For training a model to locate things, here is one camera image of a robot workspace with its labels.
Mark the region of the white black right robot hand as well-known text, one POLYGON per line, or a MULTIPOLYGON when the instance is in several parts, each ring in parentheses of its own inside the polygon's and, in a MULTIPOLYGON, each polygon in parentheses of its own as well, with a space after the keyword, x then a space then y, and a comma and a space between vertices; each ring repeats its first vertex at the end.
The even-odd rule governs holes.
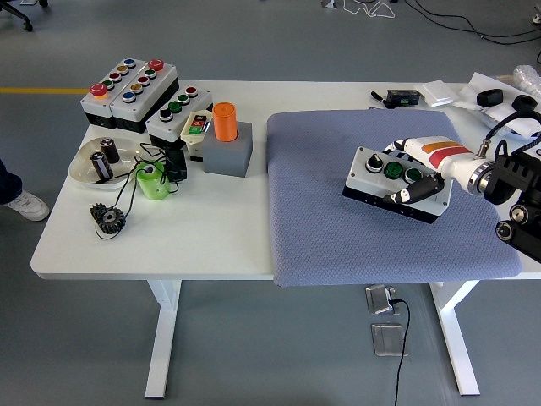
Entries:
POLYGON ((478 158, 465 146, 444 136, 396 140, 385 152, 408 154, 434 175, 421 178, 394 194, 383 198, 385 203, 412 204, 439 193, 447 179, 455 179, 471 195, 481 195, 479 181, 489 167, 485 158, 478 158))

